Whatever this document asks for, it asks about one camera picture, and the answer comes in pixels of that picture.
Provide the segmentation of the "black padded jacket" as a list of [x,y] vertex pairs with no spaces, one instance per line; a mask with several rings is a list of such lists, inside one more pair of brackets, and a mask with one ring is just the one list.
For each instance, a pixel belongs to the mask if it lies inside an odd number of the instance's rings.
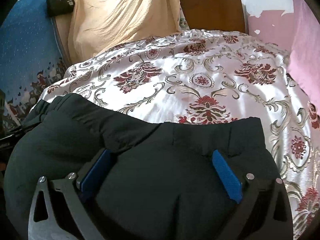
[[244,174],[279,177],[258,118],[151,124],[69,94],[39,101],[25,122],[37,126],[15,146],[4,176],[7,216],[22,238],[38,179],[78,172],[102,148],[116,162],[88,212],[107,239],[215,239],[236,202],[212,165],[214,151]]

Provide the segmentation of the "pink satin curtain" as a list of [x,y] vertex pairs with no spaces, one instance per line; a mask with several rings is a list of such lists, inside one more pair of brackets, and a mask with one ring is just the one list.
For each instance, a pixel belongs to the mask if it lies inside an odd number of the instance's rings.
[[289,74],[319,111],[319,22],[304,0],[293,0]]

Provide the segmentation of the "floral satin bedspread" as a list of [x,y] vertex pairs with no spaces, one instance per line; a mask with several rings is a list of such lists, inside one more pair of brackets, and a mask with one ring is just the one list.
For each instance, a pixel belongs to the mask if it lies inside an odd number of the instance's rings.
[[288,52],[275,44],[238,31],[193,29],[119,44],[81,60],[41,99],[76,93],[154,123],[259,118],[299,239],[319,210],[319,111],[288,65]]

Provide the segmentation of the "brown wooden headboard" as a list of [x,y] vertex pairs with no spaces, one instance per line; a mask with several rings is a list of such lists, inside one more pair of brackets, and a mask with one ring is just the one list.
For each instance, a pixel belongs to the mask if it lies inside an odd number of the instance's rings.
[[190,29],[246,32],[241,0],[180,0]]

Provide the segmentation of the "beige draped cloth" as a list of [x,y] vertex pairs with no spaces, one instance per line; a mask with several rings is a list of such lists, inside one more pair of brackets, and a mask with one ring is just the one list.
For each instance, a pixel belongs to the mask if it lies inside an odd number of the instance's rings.
[[74,0],[68,49],[72,63],[116,45],[180,32],[180,0]]

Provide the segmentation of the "small black bag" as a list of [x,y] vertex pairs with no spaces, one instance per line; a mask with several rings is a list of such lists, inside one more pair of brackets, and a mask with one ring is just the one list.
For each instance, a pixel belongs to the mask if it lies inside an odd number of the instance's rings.
[[74,0],[46,0],[48,17],[70,14],[75,7]]

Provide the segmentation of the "blue patterned wall hanging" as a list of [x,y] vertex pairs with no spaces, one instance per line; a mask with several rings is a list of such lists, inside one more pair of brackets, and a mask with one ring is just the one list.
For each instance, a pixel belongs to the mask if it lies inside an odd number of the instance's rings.
[[66,69],[46,0],[18,0],[1,26],[6,132],[20,126],[43,90],[61,80]]

